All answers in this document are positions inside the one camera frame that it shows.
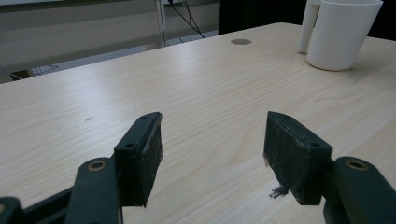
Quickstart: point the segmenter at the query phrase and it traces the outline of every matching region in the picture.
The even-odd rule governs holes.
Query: white cylinder
[[[322,1],[306,60],[324,70],[350,68],[382,3],[378,0]]]

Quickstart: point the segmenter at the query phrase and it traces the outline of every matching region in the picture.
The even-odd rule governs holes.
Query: wood grain
[[[163,162],[148,207],[125,209],[125,223],[324,223],[322,206],[268,196],[269,110],[395,188],[396,42],[367,38],[352,69],[328,72],[297,53],[299,33],[277,23],[1,84],[1,194],[27,206],[70,187],[152,111],[163,113]]]

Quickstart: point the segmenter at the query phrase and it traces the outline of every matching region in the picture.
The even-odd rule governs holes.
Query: screw hole
[[[89,171],[100,171],[105,168],[106,163],[104,161],[94,161],[88,165]]]
[[[369,167],[361,161],[347,161],[346,164],[355,170],[366,171]]]
[[[130,143],[126,145],[126,148],[128,149],[134,149],[136,147],[136,144]]]

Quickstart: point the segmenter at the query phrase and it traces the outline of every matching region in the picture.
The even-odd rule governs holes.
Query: cable
[[[183,0],[183,3],[184,3],[184,7],[187,9],[187,11],[189,12],[189,22],[190,22],[190,24],[191,24],[191,17],[192,17],[192,15],[191,15],[191,13],[190,13],[190,7],[189,7],[189,4],[187,3],[187,2],[185,2],[184,0]],[[192,41],[192,27],[190,26],[190,41]]]
[[[183,0],[184,6],[186,7],[187,11],[189,11],[189,15],[192,18],[192,22],[194,23],[195,27],[197,28],[197,30],[199,31],[199,33],[202,33],[200,31],[200,29],[198,28],[197,23],[195,22],[194,17],[192,16],[191,12],[190,12],[190,6],[189,6],[189,2],[187,2],[187,0]]]
[[[171,4],[171,7],[175,10],[175,12],[195,31],[195,32],[197,32],[202,38],[205,38],[205,36],[204,35],[202,35],[202,33],[199,31],[199,30],[197,30],[197,29],[195,29],[195,27],[193,27],[192,25],[191,25],[191,23],[189,23],[176,9],[175,9],[175,7],[173,6],[173,4]]]
[[[11,76],[11,77],[15,77],[17,80],[21,80],[21,77],[15,76],[14,74],[8,72],[6,69],[4,69],[2,66],[0,66],[0,70],[2,70],[4,73],[6,73],[7,75]]]

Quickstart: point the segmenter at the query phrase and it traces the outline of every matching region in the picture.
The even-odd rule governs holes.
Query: metal bolt
[[[106,163],[104,161],[94,161],[88,165],[89,171],[100,171],[105,168]]]
[[[6,205],[3,203],[0,203],[0,214],[2,214],[5,209],[6,209]]]
[[[350,160],[346,162],[346,165],[348,165],[352,169],[360,170],[360,171],[366,171],[369,169],[369,167],[361,161]]]

